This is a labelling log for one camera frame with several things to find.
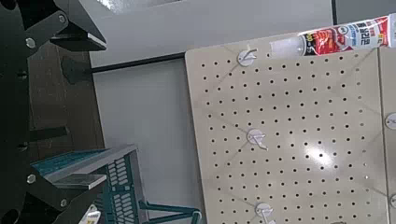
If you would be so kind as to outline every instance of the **white peg hook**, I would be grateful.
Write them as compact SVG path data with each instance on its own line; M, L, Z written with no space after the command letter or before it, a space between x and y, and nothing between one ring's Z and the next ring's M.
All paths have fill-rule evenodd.
M264 137L265 137L265 133L262 133L262 131L258 129L252 129L247 133L247 140L249 141L250 144L258 145L260 148L264 150L268 150L268 147L262 143Z
M259 203L256 206L256 214L262 217L265 224L276 224L274 220L268 222L268 217L271 216L274 209L268 203Z
M257 57L254 55L254 52L257 51L257 49L248 48L247 50L243 50L242 52L240 52L238 55L239 64L241 64L241 66L243 67L248 67L252 65L254 60L257 59Z

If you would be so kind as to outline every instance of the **gray floor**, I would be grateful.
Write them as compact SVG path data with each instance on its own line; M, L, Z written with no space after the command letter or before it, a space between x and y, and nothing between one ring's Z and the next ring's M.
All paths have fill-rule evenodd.
M105 145L138 144L148 200L203 209L184 61L98 74L94 81Z

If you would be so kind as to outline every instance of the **teal crate leg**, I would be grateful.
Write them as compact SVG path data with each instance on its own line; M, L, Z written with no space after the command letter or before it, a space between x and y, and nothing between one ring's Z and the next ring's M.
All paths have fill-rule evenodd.
M144 224L158 224L158 223L164 223L164 222L170 222L170 221L176 221L184 218L189 218L191 217L192 214L178 214L178 215L172 215L168 217L157 217L154 219L151 219L148 222L145 222Z
M153 204L153 203L143 203L141 201L139 202L139 206L140 206L140 209L151 210L151 211L190 213L190 214L192 214L193 212L199 212L199 210L196 208L161 205L161 204Z
M193 212L191 224L198 224L201 221L201 219L202 219L201 212Z

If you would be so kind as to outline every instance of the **product label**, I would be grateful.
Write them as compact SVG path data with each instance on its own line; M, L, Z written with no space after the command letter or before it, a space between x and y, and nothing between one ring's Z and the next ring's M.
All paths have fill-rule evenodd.
M316 30L303 37L305 56L387 46L388 17Z

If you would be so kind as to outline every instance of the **adhesive tube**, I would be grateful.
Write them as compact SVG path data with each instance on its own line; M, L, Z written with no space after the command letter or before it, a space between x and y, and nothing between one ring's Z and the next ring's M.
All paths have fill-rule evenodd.
M307 31L270 44L273 58L314 56L381 46L396 48L396 13Z

